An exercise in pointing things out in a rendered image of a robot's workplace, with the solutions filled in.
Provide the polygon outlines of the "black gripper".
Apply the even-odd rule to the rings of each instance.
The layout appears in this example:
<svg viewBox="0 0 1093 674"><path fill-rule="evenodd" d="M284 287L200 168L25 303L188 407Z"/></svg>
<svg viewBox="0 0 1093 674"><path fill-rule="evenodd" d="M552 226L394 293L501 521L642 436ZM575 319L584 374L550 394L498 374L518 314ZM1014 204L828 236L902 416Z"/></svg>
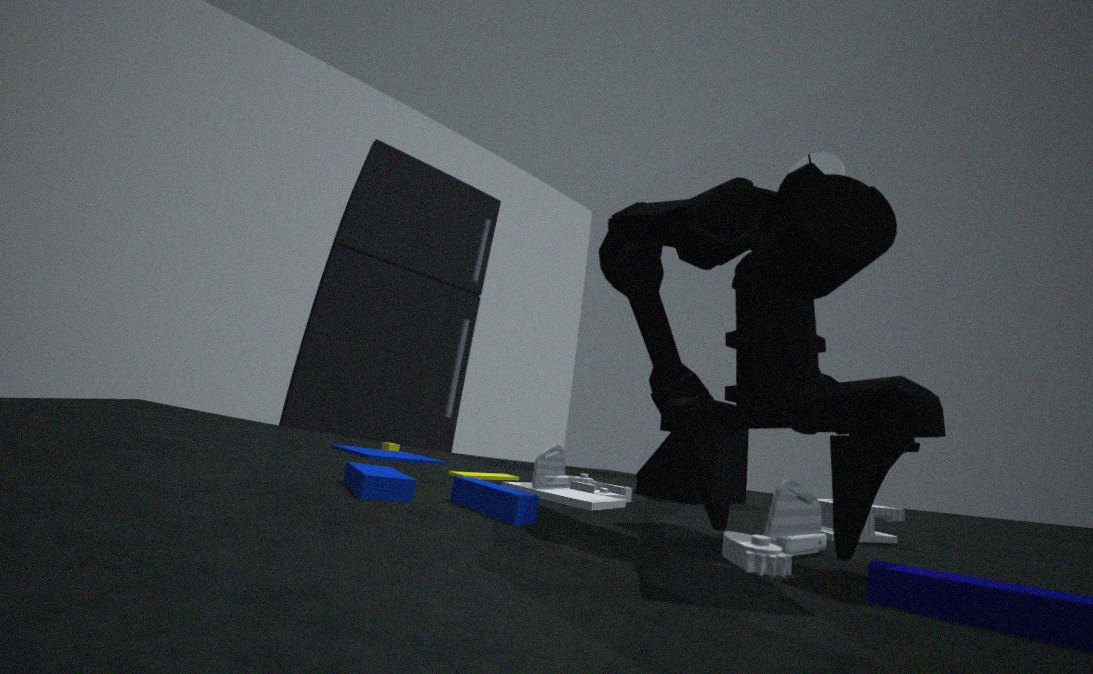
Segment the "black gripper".
<svg viewBox="0 0 1093 674"><path fill-rule="evenodd" d="M739 429L847 427L830 436L834 541L837 559L850 560L888 470L904 453L917 453L914 438L945 435L943 403L907 377L841 382L822 399L816 318L798 310L750 312L726 333L736 350L736 385L724 385L724 403L707 397L672 397L661 407L660 430L689 463L713 528L727 528L730 462ZM786 415L786 409L801 414ZM756 418L756 417L766 418ZM769 417L768 417L769 415Z"/></svg>

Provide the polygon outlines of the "white plate with two round holes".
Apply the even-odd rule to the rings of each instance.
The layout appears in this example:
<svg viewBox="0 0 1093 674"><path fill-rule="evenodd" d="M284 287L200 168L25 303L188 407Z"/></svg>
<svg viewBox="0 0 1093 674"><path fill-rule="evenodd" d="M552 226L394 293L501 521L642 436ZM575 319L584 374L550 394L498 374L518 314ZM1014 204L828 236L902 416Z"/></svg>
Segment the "white plate with two round holes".
<svg viewBox="0 0 1093 674"><path fill-rule="evenodd" d="M822 515L834 515L834 500L832 499L816 499L816 500L819 500L819 502L822 504ZM869 515L875 515L877 518L881 518L881 520L886 520L888 522L891 523L895 520L905 522L904 509L900 508L897 509L884 508L884 506L872 505L871 510L869 510Z"/></svg>

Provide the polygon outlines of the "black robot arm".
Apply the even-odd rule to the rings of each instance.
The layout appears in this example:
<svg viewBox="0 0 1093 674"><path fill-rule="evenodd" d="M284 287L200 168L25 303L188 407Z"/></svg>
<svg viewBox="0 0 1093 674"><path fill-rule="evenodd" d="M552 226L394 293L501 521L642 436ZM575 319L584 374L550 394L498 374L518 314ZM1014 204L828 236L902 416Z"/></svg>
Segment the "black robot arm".
<svg viewBox="0 0 1093 674"><path fill-rule="evenodd" d="M734 267L736 321L750 312L798 310L885 255L897 221L885 196L849 176L807 163L772 192L736 177L689 200L632 204L608 221L599 248L603 277L627 296L651 358L651 399L661 414L672 397L707 397L681 362L659 289L662 247L689 265Z"/></svg>

